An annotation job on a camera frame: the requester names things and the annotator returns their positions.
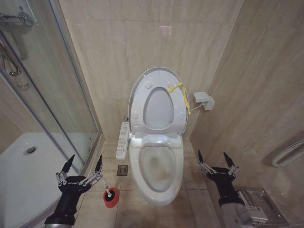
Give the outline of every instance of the yellow string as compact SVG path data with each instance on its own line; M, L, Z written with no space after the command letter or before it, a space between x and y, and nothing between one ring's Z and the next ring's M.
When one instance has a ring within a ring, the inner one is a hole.
M171 89L168 89L167 91L168 91L168 93L172 93L177 87L181 87L181 91L182 91L182 94L184 96L184 102L185 102L186 107L188 108L188 114L191 114L190 106L189 106L189 103L188 103L188 100L187 100L186 89L185 89L185 86L182 82L179 82L178 84L176 84L175 87L173 87Z

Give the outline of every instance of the floor drain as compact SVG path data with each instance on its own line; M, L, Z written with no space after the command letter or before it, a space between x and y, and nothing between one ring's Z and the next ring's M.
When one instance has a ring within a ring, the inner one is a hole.
M32 147L30 147L30 148L28 148L26 151L25 151L25 155L30 155L30 154L32 154L33 152L35 152L36 151L36 146L32 146Z
M117 169L117 176L127 176L128 175L128 165L119 165Z

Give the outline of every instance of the white toilet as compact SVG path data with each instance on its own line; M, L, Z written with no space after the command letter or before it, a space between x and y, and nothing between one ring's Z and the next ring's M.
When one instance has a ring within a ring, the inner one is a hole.
M142 197L156 206L171 203L182 183L188 109L180 88L167 92L180 82L171 70L152 68L137 80L129 100L132 176Z

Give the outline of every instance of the shower door frame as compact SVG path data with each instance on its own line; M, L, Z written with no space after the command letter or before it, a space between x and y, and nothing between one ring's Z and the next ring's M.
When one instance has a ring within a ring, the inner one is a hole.
M84 166L82 167L81 170L77 170L75 167L73 167L75 170L78 171L78 175L79 176L84 176L91 168L92 164L91 161L94 159L94 154L95 151L98 149L98 145L99 142L101 140L103 140L103 134L102 134L102 129L100 126L100 123L98 121L98 117L96 114L96 111L94 109L94 105L90 96L90 93L88 91L87 88L87 84L85 81L85 77L83 75L82 69L80 67L77 55L76 55L76 51L72 42L72 39L70 37L70 34L68 32L68 28L63 16L63 13L61 11L61 7L59 4L58 0L49 0L49 3L51 5L51 8L53 10L58 28L60 30L62 39L65 43L68 55L70 57L71 63L73 65L77 80L79 81L81 90L83 92L85 101L87 103L87 106L89 108L89 111L91 113L92 119L95 123L96 129L97 129L97 134L96 137L94 138L93 144L91 146L91 149L89 151L89 154L86 158L86 161L83 163ZM31 77L28 75L28 72L25 70L25 68L23 67L22 62L20 61L19 58L17 58L15 51L13 50L13 48L11 47L11 45L8 43L8 41L5 39L5 37L2 36L2 34L0 34L0 38L4 41L4 43L6 44L6 47L9 51L9 53L13 56L14 60L17 61L18 66L21 67L22 71L25 72L27 78L31 81L31 83L34 85L34 89L37 90L39 92L39 90L37 89L37 87L35 86L34 81L32 81ZM46 134L49 136L49 138L53 141L53 143L57 146L57 148L60 150L60 152L63 154L63 156L68 159L67 155L64 153L64 151L62 150L62 148L60 147L60 145L58 145L58 143L56 142L56 140L54 140L54 138L52 137L52 135L48 132L48 130L44 127L44 125L40 122L40 120L38 119L38 117L35 115L35 113L31 110L31 108L29 107L29 105L24 101L24 99L22 98L22 96L19 94L18 90L9 82L9 80L6 79L6 77L10 77L9 74L7 72L4 72L3 70L0 70L0 74L2 75L2 78L5 80L5 82L7 83L7 85L11 88L11 90L13 91L13 93L16 95L16 97L23 103L23 105L25 106L25 108L30 112L30 114L32 115L32 117L35 119L35 121L37 121L37 123L42 127L42 129L46 132ZM66 135L66 138L68 139L69 143L73 146L73 143L70 141L69 137ZM77 156L80 158L80 155L78 154L77 150L74 148ZM30 220L29 222L27 222L26 224L22 225L22 228L31 228L39 223L41 223L44 219L46 219L47 216L49 216L56 208L56 205L58 203L60 198L58 198L50 207L45 208L45 210L43 212L41 212L39 215L37 215L35 218L33 218L32 220Z
M94 142L92 144L92 147L91 147L91 150L90 150L89 155L87 157L87 160L84 163L84 165L86 166L86 165L88 165L87 161L88 161L89 156L92 156L91 151L94 151L95 148L96 148L96 146L97 146L99 138L100 138L100 136L102 134L102 129L101 129L100 123L98 121L98 117L97 117L96 111L93 108L94 107L93 101L91 99L91 95L90 95L89 90L87 88L85 76L84 76L84 74L82 72L82 69L81 69L81 66L80 66L80 63L79 63L79 60L78 60L78 57L77 57L74 45L73 45L72 38L71 38L70 33L68 31L68 28L67 28L66 20L65 20L65 18L63 16L63 13L62 13L62 10L61 10L61 7L60 7L59 0L48 0L48 1L49 1L50 5L51 5L51 7L53 9L54 16L55 16L56 22L58 24L58 27L60 29L60 33L61 33L62 39L63 39L63 41L65 43L66 48L67 48L67 52L68 52L68 55L70 56L70 59L71 59L71 62L72 62L75 74L77 76L77 79L79 81L80 87L81 87L82 92L84 94L85 101L86 101L86 103L87 103L87 105L89 107L89 110L90 110L90 113L92 115L93 121L94 121L95 126L97 128L97 135L96 135L96 137L94 139Z

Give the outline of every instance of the white power plug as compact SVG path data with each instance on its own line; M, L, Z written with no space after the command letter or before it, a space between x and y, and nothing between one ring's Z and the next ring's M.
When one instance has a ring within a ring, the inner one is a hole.
M202 103L205 110L211 110L215 104L215 101L206 92L194 93L194 98L196 103Z

